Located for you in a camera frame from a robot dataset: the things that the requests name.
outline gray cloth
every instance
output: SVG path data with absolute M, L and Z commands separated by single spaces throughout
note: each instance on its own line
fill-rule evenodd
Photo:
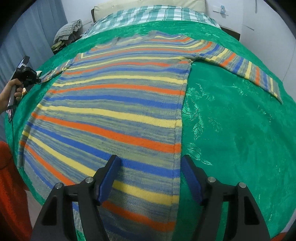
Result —
M 37 69 L 53 56 L 57 31 L 67 23 L 61 0 L 37 0 L 14 24 L 0 47 L 0 92 L 25 55 Z M 5 141 L 4 116 L 0 115 L 0 140 Z
M 76 32 L 81 27 L 82 27 L 82 21 L 80 19 L 64 25 L 58 30 L 57 34 L 55 35 L 54 44 L 62 40 L 68 40 L 69 36 L 72 33 Z

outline green plaid blanket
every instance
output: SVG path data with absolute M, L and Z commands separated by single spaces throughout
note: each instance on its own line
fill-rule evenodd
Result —
M 189 8 L 168 5 L 143 6 L 112 13 L 98 20 L 81 39 L 88 38 L 105 30 L 146 23 L 151 21 L 193 21 L 205 23 L 220 28 L 219 24 L 202 12 L 196 12 Z

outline orange blanket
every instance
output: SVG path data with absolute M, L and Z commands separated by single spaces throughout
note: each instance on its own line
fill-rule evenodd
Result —
M 5 230 L 1 240 L 30 240 L 32 226 L 25 189 L 8 144 L 0 142 L 0 230 Z

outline green satin cloth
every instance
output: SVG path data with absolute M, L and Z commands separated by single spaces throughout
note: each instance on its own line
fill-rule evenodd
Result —
M 279 83 L 284 104 L 263 89 L 220 67 L 194 62 L 188 78 L 182 109 L 182 155 L 190 154 L 195 164 L 208 176 L 225 184 L 245 182 L 257 201 L 271 237 L 289 221 L 296 203 L 296 106 L 281 81 L 248 49 L 222 30 L 201 23 L 156 21 L 121 27 L 77 41 L 40 66 L 47 72 L 73 58 L 77 53 L 110 41 L 114 37 L 145 35 L 151 30 L 185 34 L 194 39 L 218 43 L 258 65 Z M 19 104 L 12 128 L 5 120 L 7 142 L 16 160 L 18 140 L 31 112 L 58 77 L 36 85 Z M 23 169 L 21 176 L 41 203 Z M 201 208 L 192 200 L 181 176 L 180 203 L 173 241 L 189 241 Z M 217 241 L 223 239 L 227 203 L 223 205 Z

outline cable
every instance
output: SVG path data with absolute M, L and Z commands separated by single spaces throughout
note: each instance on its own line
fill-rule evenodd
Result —
M 15 138 L 14 138 L 14 133 L 13 133 L 13 122 L 11 119 L 11 127 L 12 127 L 12 159 L 14 156 L 14 149 L 15 149 Z

